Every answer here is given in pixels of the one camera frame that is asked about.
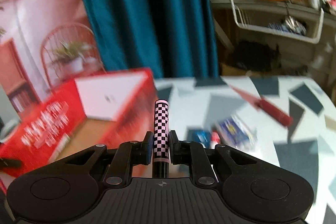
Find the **pink and black checkered tube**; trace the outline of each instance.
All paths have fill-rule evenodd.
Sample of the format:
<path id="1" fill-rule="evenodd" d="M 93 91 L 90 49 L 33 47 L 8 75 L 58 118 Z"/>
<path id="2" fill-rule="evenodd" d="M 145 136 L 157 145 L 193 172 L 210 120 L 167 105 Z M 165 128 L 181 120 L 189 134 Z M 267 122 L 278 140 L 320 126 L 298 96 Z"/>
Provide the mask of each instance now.
<path id="1" fill-rule="evenodd" d="M 157 100 L 154 114 L 153 162 L 164 161 L 169 163 L 168 133 L 168 102 Z"/>

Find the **screw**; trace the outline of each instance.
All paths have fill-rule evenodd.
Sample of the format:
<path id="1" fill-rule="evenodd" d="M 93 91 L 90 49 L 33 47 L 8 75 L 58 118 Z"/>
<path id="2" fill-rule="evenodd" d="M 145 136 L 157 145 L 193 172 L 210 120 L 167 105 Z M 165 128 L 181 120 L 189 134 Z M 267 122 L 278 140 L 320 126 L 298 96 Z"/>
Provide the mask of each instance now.
<path id="1" fill-rule="evenodd" d="M 110 185 L 118 185 L 123 182 L 123 179 L 120 177 L 109 177 L 105 181 L 107 184 Z"/>
<path id="2" fill-rule="evenodd" d="M 215 180 L 211 177 L 201 177 L 198 179 L 198 182 L 204 185 L 211 185 L 215 182 Z"/>

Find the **small bottle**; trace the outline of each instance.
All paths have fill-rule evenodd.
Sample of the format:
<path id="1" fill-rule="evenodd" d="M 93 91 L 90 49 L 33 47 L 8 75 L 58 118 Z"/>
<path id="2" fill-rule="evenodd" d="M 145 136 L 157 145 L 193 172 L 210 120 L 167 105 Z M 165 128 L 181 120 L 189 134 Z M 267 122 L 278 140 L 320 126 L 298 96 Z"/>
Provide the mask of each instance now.
<path id="1" fill-rule="evenodd" d="M 213 131 L 211 133 L 211 142 L 210 142 L 210 148 L 211 149 L 215 149 L 215 146 L 217 144 L 220 144 L 221 143 L 221 139 L 219 138 L 218 136 L 218 133 L 216 131 Z"/>

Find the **potted plant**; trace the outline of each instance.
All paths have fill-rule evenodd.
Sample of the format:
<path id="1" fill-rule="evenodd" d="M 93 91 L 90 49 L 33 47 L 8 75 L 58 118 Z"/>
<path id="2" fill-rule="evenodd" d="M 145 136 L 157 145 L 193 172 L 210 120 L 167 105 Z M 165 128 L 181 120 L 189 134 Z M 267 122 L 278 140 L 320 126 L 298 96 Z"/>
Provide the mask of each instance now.
<path id="1" fill-rule="evenodd" d="M 90 45 L 83 42 L 61 42 L 61 46 L 53 51 L 56 55 L 53 63 L 61 63 L 68 75 L 79 73 L 83 70 L 84 53 L 90 48 Z"/>
<path id="2" fill-rule="evenodd" d="M 6 33 L 5 29 L 0 27 L 0 40 L 4 36 L 5 33 Z"/>

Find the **cardboard box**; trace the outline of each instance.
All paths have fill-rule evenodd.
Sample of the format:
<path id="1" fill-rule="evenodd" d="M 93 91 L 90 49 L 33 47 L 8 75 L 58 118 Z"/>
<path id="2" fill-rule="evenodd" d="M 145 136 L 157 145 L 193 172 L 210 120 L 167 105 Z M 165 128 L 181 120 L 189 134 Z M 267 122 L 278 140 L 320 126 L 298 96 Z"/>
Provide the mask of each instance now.
<path id="1" fill-rule="evenodd" d="M 15 177 L 97 143 L 111 149 L 123 142 L 142 141 L 153 130 L 156 99 L 149 69 L 65 83 L 0 147 L 0 157 L 23 162 L 20 168 L 5 168 L 5 174 L 0 174 L 3 190 Z"/>

